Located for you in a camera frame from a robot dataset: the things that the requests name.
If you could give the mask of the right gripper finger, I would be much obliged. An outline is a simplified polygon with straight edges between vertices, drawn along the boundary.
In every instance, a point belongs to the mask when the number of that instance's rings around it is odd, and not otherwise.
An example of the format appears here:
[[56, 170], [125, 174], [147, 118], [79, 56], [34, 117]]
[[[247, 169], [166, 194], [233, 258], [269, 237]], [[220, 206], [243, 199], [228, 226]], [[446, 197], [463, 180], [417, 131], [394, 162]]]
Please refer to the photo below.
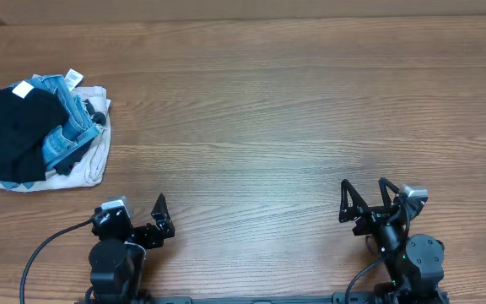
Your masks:
[[381, 198], [385, 207], [389, 208], [392, 206], [392, 198], [389, 195], [389, 192], [393, 192], [394, 194], [398, 194], [399, 188], [389, 181], [385, 177], [381, 177], [378, 181], [379, 189], [381, 192]]
[[340, 223], [357, 220], [368, 209], [367, 203], [348, 179], [341, 181]]

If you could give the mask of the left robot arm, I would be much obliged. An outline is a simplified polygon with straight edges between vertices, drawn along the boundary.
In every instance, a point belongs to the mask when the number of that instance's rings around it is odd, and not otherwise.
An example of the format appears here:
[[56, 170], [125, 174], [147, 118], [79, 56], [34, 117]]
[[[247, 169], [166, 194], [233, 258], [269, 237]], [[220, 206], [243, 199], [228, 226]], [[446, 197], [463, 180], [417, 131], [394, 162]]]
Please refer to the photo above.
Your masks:
[[175, 235], [165, 196], [160, 194], [151, 211], [154, 223], [132, 225], [124, 196], [104, 202], [92, 216], [92, 233], [99, 238], [89, 253], [91, 288], [86, 301], [92, 303], [152, 303], [141, 290], [146, 253], [164, 245]]

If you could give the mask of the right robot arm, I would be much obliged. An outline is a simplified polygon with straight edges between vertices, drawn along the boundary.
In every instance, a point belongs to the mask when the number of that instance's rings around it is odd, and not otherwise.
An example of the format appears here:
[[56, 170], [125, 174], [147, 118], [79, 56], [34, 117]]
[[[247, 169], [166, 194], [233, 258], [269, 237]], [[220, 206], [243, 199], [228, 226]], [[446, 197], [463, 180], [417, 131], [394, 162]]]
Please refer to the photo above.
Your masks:
[[[425, 234], [411, 235], [413, 220], [421, 213], [429, 195], [424, 188], [398, 187], [385, 177], [378, 181], [383, 204], [369, 206], [347, 179], [341, 181], [338, 220], [353, 221], [355, 236], [364, 236], [376, 245], [377, 260], [359, 271], [348, 283], [341, 303], [447, 303], [439, 287], [444, 278], [443, 242]], [[352, 292], [355, 283], [383, 264], [390, 280], [359, 296]]]

